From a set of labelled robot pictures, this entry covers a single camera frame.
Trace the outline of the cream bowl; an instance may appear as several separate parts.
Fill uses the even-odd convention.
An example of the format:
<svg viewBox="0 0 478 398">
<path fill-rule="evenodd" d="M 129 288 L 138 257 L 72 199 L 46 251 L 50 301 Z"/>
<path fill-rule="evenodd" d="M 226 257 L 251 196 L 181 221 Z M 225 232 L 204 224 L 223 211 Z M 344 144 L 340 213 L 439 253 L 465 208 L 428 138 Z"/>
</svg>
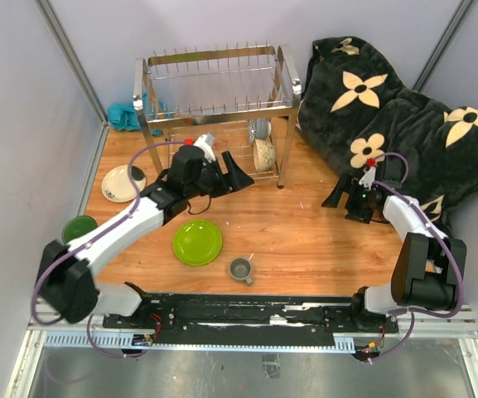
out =
<svg viewBox="0 0 478 398">
<path fill-rule="evenodd" d="M 257 172 L 267 172 L 276 162 L 276 151 L 272 143 L 255 139 L 253 143 L 253 163 Z"/>
</svg>

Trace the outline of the blue patterned bowl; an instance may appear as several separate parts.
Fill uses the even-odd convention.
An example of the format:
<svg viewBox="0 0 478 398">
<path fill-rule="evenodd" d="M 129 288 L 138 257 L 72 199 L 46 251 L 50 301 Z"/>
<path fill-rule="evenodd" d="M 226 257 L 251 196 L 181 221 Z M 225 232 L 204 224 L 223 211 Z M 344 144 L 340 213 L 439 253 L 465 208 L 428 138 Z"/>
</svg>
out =
<svg viewBox="0 0 478 398">
<path fill-rule="evenodd" d="M 257 139 L 266 140 L 272 132 L 271 121 L 269 119 L 251 119 L 248 131 L 250 145 L 253 145 Z"/>
</svg>

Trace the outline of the steel wire dish rack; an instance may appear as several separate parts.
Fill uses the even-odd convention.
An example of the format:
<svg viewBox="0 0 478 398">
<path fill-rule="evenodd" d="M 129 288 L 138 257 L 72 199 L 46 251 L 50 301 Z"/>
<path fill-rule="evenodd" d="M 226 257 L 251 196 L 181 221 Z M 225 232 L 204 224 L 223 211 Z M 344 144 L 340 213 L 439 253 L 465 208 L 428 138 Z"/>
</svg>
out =
<svg viewBox="0 0 478 398">
<path fill-rule="evenodd" d="M 246 44 L 214 50 L 153 54 L 135 62 L 133 107 L 146 145 L 160 130 L 166 141 L 212 133 L 256 180 L 287 183 L 302 84 L 286 45 Z M 267 170 L 253 154 L 249 127 L 267 119 L 275 163 Z"/>
</svg>

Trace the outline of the green-lined floral mug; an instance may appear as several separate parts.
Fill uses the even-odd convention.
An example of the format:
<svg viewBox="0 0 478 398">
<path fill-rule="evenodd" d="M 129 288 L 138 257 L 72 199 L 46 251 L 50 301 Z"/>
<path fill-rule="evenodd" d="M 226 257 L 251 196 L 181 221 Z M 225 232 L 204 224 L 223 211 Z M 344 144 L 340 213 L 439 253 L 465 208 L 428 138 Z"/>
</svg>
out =
<svg viewBox="0 0 478 398">
<path fill-rule="evenodd" d="M 87 215 L 76 216 L 65 224 L 61 233 L 61 239 L 64 244 L 67 244 L 88 234 L 97 227 L 98 223 L 93 217 Z"/>
</svg>

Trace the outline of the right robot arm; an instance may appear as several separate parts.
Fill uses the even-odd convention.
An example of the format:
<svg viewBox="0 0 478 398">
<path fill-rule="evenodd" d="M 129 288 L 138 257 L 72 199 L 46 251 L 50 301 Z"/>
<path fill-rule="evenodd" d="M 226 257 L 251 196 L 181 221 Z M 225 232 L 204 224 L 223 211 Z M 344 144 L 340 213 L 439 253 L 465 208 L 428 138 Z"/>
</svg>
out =
<svg viewBox="0 0 478 398">
<path fill-rule="evenodd" d="M 335 208 L 346 194 L 346 219 L 369 224 L 379 215 L 403 242 L 389 283 L 362 287 L 351 299 L 350 325 L 360 332 L 405 313 L 452 318 L 464 302 L 466 244 L 439 230 L 416 198 L 401 193 L 408 174 L 398 153 L 369 158 L 356 174 L 341 174 L 322 203 Z"/>
</svg>

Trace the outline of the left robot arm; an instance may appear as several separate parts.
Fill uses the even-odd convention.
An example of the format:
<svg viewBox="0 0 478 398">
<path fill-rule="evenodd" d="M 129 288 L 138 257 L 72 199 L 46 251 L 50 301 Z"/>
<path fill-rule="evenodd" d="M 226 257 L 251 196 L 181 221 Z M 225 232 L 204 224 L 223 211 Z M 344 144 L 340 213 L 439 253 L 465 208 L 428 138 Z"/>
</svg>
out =
<svg viewBox="0 0 478 398">
<path fill-rule="evenodd" d="M 128 284 L 95 283 L 96 277 L 117 255 L 141 237 L 158 230 L 182 213 L 194 197 L 222 197 L 253 185 L 254 180 L 222 154 L 226 170 L 212 146 L 203 139 L 179 145 L 171 166 L 115 217 L 90 233 L 64 244 L 53 240 L 42 252 L 31 299 L 31 316 L 37 323 L 36 303 L 44 299 L 61 321 L 79 323 L 95 314 L 115 314 L 133 328 L 145 326 L 151 308 L 142 293 Z"/>
</svg>

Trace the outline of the lime green plate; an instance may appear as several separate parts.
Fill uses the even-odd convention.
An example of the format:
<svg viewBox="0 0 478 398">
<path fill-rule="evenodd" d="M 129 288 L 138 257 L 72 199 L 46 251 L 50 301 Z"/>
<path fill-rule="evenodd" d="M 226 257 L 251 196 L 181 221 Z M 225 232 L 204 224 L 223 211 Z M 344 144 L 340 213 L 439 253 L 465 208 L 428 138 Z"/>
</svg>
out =
<svg viewBox="0 0 478 398">
<path fill-rule="evenodd" d="M 218 226 L 207 220 L 184 223 L 172 240 L 174 255 L 185 265 L 202 266 L 221 252 L 223 237 Z"/>
</svg>

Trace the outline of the black flower blanket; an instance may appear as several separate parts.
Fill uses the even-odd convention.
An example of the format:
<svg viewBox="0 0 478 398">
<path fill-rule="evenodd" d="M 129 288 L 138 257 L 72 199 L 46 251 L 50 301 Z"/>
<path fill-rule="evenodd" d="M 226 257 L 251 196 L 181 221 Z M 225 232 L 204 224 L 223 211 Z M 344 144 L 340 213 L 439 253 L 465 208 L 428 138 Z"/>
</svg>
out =
<svg viewBox="0 0 478 398">
<path fill-rule="evenodd" d="M 356 36 L 312 43 L 297 123 L 337 174 L 354 176 L 371 158 L 407 164 L 404 192 L 444 231 L 451 212 L 478 193 L 478 109 L 409 89 Z"/>
</svg>

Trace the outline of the small grey cup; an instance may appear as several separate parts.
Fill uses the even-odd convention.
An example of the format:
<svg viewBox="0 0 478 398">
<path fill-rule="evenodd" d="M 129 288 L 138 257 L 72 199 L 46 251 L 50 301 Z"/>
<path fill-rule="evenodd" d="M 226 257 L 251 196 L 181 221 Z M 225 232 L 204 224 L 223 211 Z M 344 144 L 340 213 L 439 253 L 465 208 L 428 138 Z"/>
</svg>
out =
<svg viewBox="0 0 478 398">
<path fill-rule="evenodd" d="M 236 281 L 246 283 L 248 286 L 253 284 L 252 271 L 252 264 L 243 257 L 233 259 L 229 265 L 230 276 Z"/>
</svg>

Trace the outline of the white plate with black flowers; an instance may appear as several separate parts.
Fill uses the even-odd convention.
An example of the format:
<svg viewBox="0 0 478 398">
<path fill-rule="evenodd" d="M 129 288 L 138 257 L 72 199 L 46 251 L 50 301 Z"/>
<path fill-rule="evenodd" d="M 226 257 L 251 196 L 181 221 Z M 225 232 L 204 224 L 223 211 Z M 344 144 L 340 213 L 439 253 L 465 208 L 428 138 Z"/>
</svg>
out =
<svg viewBox="0 0 478 398">
<path fill-rule="evenodd" d="M 141 191 L 146 186 L 145 173 L 136 166 L 132 166 L 132 179 Z M 110 170 L 103 178 L 101 192 L 112 202 L 122 203 L 132 201 L 137 193 L 128 178 L 128 165 L 122 165 Z"/>
</svg>

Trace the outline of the teal cloth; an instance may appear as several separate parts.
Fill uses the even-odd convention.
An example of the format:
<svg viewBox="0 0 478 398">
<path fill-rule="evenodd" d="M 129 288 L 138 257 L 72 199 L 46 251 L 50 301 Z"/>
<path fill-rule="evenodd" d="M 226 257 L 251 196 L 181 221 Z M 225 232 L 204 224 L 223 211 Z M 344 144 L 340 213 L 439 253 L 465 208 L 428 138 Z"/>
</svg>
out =
<svg viewBox="0 0 478 398">
<path fill-rule="evenodd" d="M 141 131 L 135 109 L 132 105 L 114 103 L 108 107 L 109 123 L 118 131 Z"/>
</svg>

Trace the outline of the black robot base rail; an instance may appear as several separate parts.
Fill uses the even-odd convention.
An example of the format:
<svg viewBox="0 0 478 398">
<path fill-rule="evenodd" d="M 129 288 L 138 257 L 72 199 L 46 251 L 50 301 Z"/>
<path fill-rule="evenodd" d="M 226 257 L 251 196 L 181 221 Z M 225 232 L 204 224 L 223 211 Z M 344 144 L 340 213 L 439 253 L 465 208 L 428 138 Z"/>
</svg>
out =
<svg viewBox="0 0 478 398">
<path fill-rule="evenodd" d="M 395 334 L 398 324 L 363 312 L 347 296 L 143 294 L 130 316 L 110 314 L 105 328 L 160 325 L 162 344 L 198 347 L 326 347 L 337 333 Z"/>
</svg>

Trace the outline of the aluminium corner post right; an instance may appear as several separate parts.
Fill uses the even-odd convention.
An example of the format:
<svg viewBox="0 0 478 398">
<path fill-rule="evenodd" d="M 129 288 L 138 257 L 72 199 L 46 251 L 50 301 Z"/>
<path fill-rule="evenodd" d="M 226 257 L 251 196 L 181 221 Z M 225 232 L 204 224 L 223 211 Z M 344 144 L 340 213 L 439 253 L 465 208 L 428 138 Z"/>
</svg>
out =
<svg viewBox="0 0 478 398">
<path fill-rule="evenodd" d="M 430 56 L 427 58 L 424 67 L 413 84 L 413 90 L 422 92 L 427 86 L 427 83 L 432 78 L 433 73 L 447 53 L 449 46 L 452 44 L 456 34 L 460 31 L 461 26 L 466 21 L 476 3 L 476 0 L 461 0 L 457 4 L 455 11 L 448 20 Z"/>
</svg>

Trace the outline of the aluminium corner post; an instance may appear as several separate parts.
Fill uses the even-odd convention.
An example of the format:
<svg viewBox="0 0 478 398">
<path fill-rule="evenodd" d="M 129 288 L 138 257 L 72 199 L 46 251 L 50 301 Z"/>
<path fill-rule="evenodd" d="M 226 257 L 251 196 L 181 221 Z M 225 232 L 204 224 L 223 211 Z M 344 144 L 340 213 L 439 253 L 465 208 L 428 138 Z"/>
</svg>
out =
<svg viewBox="0 0 478 398">
<path fill-rule="evenodd" d="M 89 102 L 89 105 L 100 120 L 101 124 L 106 125 L 108 123 L 107 114 L 99 102 L 99 97 L 96 95 L 94 88 L 91 85 L 89 77 L 70 42 L 70 38 L 65 32 L 65 29 L 56 14 L 56 10 L 48 0 L 35 0 L 34 3 L 41 13 L 46 25 L 50 29 L 52 36 L 56 40 L 69 68 L 72 70 L 77 83 L 84 93 L 84 97 Z"/>
<path fill-rule="evenodd" d="M 460 31 L 461 26 L 466 21 L 476 3 L 476 0 L 461 0 L 457 4 L 455 11 L 448 20 L 430 56 L 427 58 L 424 67 L 413 84 L 413 90 L 422 92 L 427 86 L 427 83 L 432 78 L 433 73 L 447 53 L 449 46 L 452 44 L 456 34 Z"/>
</svg>

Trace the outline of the aluminium corner post left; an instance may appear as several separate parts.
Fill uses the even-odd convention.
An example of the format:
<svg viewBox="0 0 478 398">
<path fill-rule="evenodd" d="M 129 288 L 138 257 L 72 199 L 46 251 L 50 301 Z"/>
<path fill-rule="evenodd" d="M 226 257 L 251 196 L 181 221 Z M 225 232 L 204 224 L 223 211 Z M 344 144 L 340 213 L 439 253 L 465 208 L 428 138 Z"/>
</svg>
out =
<svg viewBox="0 0 478 398">
<path fill-rule="evenodd" d="M 48 0 L 35 0 L 34 3 L 41 13 L 46 25 L 50 29 L 52 36 L 56 40 L 69 68 L 72 70 L 77 83 L 84 93 L 84 97 L 89 102 L 89 105 L 100 120 L 101 124 L 106 125 L 108 123 L 107 114 L 99 102 L 99 97 L 96 95 L 94 88 L 91 85 L 89 77 L 70 42 L 70 38 L 65 32 L 65 29 L 56 14 L 56 10 Z"/>
</svg>

